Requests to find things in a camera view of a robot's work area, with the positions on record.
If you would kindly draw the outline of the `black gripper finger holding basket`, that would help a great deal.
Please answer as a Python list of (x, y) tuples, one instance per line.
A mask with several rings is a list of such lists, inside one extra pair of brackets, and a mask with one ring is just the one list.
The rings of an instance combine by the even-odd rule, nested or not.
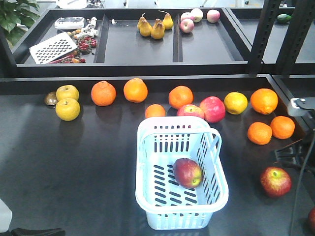
[(45, 230), (30, 230), (16, 228), (11, 231), (13, 236), (65, 236), (65, 230), (61, 228), (45, 229)]

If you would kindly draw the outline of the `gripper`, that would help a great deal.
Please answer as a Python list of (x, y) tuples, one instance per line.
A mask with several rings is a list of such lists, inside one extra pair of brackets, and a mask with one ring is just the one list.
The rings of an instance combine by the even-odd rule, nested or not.
[[(292, 117), (303, 117), (315, 110), (313, 97), (298, 97), (290, 99), (287, 113)], [(277, 161), (284, 166), (308, 172), (315, 171), (315, 129), (311, 128), (306, 135), (290, 145), (274, 151)]]

